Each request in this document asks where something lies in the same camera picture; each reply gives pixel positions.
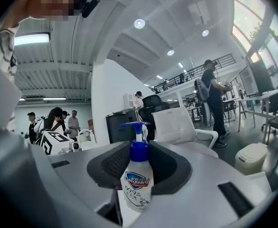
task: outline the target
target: floor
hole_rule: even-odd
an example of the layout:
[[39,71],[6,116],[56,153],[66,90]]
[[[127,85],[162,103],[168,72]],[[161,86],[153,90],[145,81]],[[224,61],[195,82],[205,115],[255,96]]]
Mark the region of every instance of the floor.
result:
[[[256,112],[260,112],[260,105],[255,106]],[[231,119],[235,119],[233,111],[230,111]],[[225,138],[223,141],[227,144],[225,148],[213,148],[213,150],[218,154],[219,158],[234,166],[235,156],[239,150],[246,147],[251,143],[262,142],[263,132],[261,131],[262,124],[265,123],[265,118],[255,116],[256,128],[254,128],[253,116],[251,114],[246,114],[247,119],[244,115],[241,116],[240,132],[238,132],[238,108],[236,109],[236,121],[230,121],[225,123],[226,130],[231,130],[230,136]],[[194,126],[197,129],[212,130],[211,128],[205,127],[201,122],[194,122]],[[266,173],[270,186],[272,190],[278,188],[278,166],[274,171],[274,168],[278,161],[278,130],[276,136],[273,133],[270,134],[269,144],[268,144],[268,154],[263,165],[263,171]]]

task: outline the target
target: rectangular light fixture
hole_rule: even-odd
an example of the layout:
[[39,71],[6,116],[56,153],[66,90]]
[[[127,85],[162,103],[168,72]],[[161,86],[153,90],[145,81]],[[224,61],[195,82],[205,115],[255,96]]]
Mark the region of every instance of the rectangular light fixture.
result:
[[43,98],[44,101],[66,101],[65,97],[46,97]]
[[30,35],[15,37],[14,46],[32,44],[32,43],[48,43],[49,41],[50,41],[50,33],[34,33]]

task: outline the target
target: white bottle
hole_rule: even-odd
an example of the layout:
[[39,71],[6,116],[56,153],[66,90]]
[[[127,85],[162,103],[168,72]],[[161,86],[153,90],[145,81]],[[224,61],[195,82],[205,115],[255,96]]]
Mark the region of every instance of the white bottle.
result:
[[142,212],[151,201],[153,170],[148,161],[149,145],[142,140],[143,122],[125,123],[134,125],[136,140],[130,147],[130,162],[121,177],[125,201],[131,209]]

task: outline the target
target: white armrest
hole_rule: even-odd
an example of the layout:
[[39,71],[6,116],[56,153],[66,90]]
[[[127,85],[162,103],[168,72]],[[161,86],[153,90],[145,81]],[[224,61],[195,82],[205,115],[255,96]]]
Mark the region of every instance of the white armrest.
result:
[[197,136],[197,133],[203,133],[203,134],[208,134],[208,135],[213,136],[213,140],[211,141],[211,143],[209,145],[210,149],[213,147],[214,143],[218,139],[218,133],[216,131],[202,130],[202,129],[195,129],[195,131],[196,131],[196,136]]

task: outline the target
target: fluorescent light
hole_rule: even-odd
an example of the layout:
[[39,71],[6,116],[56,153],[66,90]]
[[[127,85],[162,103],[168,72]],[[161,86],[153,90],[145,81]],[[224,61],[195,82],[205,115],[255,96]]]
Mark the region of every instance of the fluorescent light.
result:
[[207,36],[210,32],[206,29],[202,32],[202,36]]
[[144,26],[145,26],[145,21],[143,19],[137,19],[135,22],[134,22],[134,26],[137,28],[137,29],[142,29]]
[[38,33],[38,34],[15,37],[14,46],[32,44],[32,43],[48,43],[49,41],[50,41],[49,33]]
[[168,56],[171,56],[171,55],[173,55],[174,53],[175,53],[174,50],[170,50],[170,51],[167,52],[167,55],[168,55]]
[[46,97],[43,98],[44,101],[65,101],[65,97]]

